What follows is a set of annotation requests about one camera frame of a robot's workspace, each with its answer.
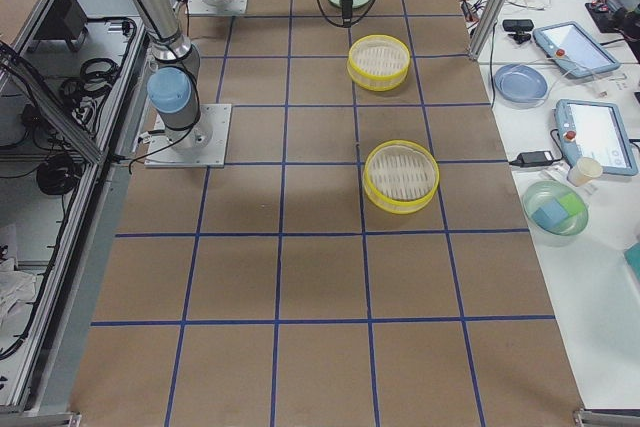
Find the yellow basket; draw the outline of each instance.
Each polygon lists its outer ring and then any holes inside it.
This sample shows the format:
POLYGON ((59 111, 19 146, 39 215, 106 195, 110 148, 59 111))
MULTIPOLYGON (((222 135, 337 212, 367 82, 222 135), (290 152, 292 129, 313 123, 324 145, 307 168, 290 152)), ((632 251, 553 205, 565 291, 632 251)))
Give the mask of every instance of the yellow basket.
POLYGON ((347 71, 363 89, 382 92, 407 77, 411 54, 406 45, 389 35, 368 35, 349 49, 347 71))
POLYGON ((411 214, 433 198, 440 182, 438 164, 427 149, 407 140, 376 147, 364 165, 364 191, 392 214, 411 214))

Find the device screen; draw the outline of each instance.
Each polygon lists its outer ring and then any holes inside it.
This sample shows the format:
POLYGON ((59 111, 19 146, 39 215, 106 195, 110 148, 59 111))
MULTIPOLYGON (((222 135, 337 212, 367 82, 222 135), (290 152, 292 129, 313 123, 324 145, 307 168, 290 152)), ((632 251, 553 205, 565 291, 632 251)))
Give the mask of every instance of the device screen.
POLYGON ((613 109, 585 104, 569 104, 569 108, 582 157, 592 157, 603 167, 630 167, 613 109))
POLYGON ((545 30, 547 38, 566 52, 567 58, 576 63, 576 68, 597 69, 611 64, 593 43, 575 25, 563 25, 545 30))

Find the translucent green bowl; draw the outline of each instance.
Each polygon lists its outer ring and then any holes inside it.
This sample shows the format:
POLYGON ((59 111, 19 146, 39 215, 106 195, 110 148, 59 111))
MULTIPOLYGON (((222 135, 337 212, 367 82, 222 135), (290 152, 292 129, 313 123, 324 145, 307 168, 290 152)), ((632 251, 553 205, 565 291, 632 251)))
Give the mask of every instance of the translucent green bowl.
POLYGON ((587 223, 589 223, 589 210, 587 209, 587 205, 584 203, 580 195, 578 195, 574 190, 567 187, 560 182, 555 182, 552 180, 543 180, 541 182, 536 182, 531 187, 527 189, 527 191, 522 196, 522 204, 524 205, 524 211, 527 214, 527 217, 531 219, 538 227, 546 230, 547 232, 551 232, 556 235, 576 235, 582 232, 587 223), (552 199, 560 199, 567 194, 574 193, 576 197, 578 197, 580 203, 582 204, 582 210, 560 222, 557 225, 554 225, 551 228, 546 228, 542 225, 539 225, 534 219, 533 214, 538 210, 538 208, 542 207, 544 204, 549 202, 552 199))

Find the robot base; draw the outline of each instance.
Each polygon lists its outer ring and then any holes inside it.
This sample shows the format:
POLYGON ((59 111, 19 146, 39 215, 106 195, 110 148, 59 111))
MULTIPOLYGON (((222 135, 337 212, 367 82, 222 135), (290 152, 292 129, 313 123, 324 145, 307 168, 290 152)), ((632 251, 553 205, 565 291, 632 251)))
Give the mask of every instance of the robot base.
POLYGON ((244 15, 249 0, 232 0, 220 5, 209 5, 202 0, 189 0, 189 16, 191 17, 229 17, 244 15))
MULTIPOLYGON (((176 149, 170 147, 162 152, 150 155, 145 160, 147 167, 224 167, 227 153, 227 139, 231 124, 231 104, 203 104, 200 106, 200 122, 207 122, 211 131, 211 140, 204 147, 176 149)), ((156 118, 154 129, 164 129, 160 116, 156 118)), ((164 135, 153 137, 149 151, 169 145, 164 135)))

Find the paper cup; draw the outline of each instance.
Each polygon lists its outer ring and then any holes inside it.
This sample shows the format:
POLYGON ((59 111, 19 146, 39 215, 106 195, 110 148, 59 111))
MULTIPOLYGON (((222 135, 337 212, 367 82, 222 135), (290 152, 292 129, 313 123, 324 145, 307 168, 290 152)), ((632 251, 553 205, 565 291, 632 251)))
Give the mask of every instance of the paper cup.
POLYGON ((576 187, 586 184, 590 180, 597 179, 602 175, 600 162, 591 157, 580 157, 576 165, 571 167, 567 180, 576 187))

